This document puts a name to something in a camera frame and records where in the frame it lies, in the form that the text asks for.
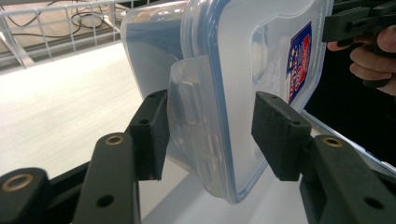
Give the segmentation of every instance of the white floor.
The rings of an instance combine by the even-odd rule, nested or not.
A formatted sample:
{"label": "white floor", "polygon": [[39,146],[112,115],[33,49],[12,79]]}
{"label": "white floor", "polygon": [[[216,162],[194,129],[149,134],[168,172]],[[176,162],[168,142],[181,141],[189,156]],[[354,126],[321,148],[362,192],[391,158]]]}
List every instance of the white floor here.
{"label": "white floor", "polygon": [[[89,161],[141,102],[121,43],[0,74],[0,175],[40,167],[55,177]],[[167,161],[163,181],[141,182],[142,217],[186,175]]]}

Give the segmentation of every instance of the label sticker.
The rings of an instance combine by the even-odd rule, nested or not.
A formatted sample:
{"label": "label sticker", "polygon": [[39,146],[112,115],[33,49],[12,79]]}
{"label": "label sticker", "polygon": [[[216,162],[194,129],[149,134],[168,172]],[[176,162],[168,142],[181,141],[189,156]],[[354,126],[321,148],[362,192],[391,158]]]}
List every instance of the label sticker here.
{"label": "label sticker", "polygon": [[290,41],[287,81],[289,82],[289,104],[296,98],[305,84],[311,55],[312,27],[309,22]]}

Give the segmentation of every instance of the clear plastic container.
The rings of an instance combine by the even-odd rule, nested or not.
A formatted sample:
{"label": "clear plastic container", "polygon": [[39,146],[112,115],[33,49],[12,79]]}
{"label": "clear plastic container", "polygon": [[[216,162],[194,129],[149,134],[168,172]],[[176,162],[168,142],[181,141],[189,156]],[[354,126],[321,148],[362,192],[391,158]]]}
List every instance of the clear plastic container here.
{"label": "clear plastic container", "polygon": [[[136,69],[141,64],[134,60],[135,27],[161,27],[165,19],[134,20],[143,12],[160,15],[158,8],[176,13],[167,18],[175,30],[178,23],[179,44],[163,49],[162,41],[150,43],[165,52],[162,60],[175,61],[148,75]],[[240,202],[267,165],[250,134],[256,91],[276,94],[297,111],[304,108],[318,85],[325,52],[321,32],[331,10],[330,0],[166,1],[134,10],[123,21],[122,40],[142,94],[157,91],[160,82],[169,92],[168,157],[198,175],[212,195]]]}

